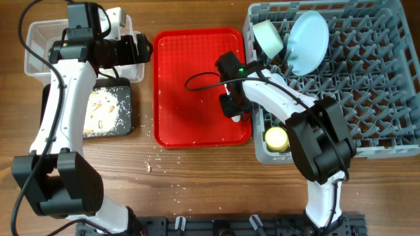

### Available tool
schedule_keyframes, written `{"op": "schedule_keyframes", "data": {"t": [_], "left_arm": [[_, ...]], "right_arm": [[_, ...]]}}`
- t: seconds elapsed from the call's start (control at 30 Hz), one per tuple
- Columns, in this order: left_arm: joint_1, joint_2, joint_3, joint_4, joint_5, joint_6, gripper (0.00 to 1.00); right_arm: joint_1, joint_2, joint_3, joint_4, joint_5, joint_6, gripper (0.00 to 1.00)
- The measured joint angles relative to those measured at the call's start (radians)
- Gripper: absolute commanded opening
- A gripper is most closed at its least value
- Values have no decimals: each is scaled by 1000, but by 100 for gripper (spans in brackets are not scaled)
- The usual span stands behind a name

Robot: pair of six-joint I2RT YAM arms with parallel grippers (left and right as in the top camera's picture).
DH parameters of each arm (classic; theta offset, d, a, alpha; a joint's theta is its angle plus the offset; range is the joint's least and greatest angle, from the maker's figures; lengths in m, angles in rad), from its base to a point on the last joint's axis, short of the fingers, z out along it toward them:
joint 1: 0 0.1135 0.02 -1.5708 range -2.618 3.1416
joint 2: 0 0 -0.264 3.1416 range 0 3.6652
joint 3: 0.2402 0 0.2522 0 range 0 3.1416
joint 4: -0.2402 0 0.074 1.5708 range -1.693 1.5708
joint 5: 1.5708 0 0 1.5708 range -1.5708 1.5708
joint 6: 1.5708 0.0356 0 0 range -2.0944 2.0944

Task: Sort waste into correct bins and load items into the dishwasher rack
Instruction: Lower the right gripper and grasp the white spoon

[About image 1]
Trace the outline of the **white plastic spoon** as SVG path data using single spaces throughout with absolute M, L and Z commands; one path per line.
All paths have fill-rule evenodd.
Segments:
M 241 116 L 240 115 L 234 116 L 232 118 L 232 120 L 237 123 L 237 122 L 239 122 L 241 120 Z

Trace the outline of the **yellow plastic cup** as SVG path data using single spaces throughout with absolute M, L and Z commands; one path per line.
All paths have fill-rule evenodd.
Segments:
M 289 138 L 281 127 L 272 127 L 264 134 L 268 151 L 283 153 L 289 147 Z

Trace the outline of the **mint green bowl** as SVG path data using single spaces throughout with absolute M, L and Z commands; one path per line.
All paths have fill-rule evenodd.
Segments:
M 273 59 L 282 51 L 284 47 L 282 38 L 270 20 L 255 24 L 253 33 L 262 51 L 270 59 Z

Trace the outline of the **light blue plate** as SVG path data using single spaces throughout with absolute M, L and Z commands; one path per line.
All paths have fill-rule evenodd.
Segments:
M 329 45 L 324 17 L 314 10 L 303 13 L 294 23 L 287 40 L 287 65 L 298 76 L 313 72 L 322 62 Z

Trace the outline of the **white plastic fork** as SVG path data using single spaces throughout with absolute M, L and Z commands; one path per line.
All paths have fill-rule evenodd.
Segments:
M 226 94 L 229 95 L 230 93 L 229 93 L 229 90 L 227 88 L 227 84 L 225 84 L 224 87 L 225 87 Z

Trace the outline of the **light blue bowl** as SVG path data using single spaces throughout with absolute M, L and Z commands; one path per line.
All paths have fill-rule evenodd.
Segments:
M 278 73 L 272 73 L 270 78 L 271 78 L 271 80 L 275 81 L 279 85 L 287 86 L 287 83 L 285 82 L 285 79 Z

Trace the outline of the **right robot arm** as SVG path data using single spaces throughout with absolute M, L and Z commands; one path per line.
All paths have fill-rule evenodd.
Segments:
M 257 61 L 243 64 L 229 51 L 215 62 L 226 93 L 219 100 L 226 117 L 244 120 L 259 104 L 285 125 L 293 162 L 308 181 L 305 210 L 312 230 L 326 235 L 339 227 L 341 185 L 349 179 L 356 145 L 341 105 L 318 100 L 276 79 Z

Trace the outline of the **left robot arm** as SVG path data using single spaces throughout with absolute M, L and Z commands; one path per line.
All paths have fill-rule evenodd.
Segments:
M 84 159 L 83 127 L 89 96 L 102 69 L 149 62 L 153 47 L 142 33 L 122 35 L 125 11 L 69 1 L 68 27 L 39 60 L 51 71 L 39 132 L 25 156 L 15 157 L 17 202 L 38 216 L 81 223 L 107 235 L 142 235 L 133 210 L 104 194 L 101 175 Z

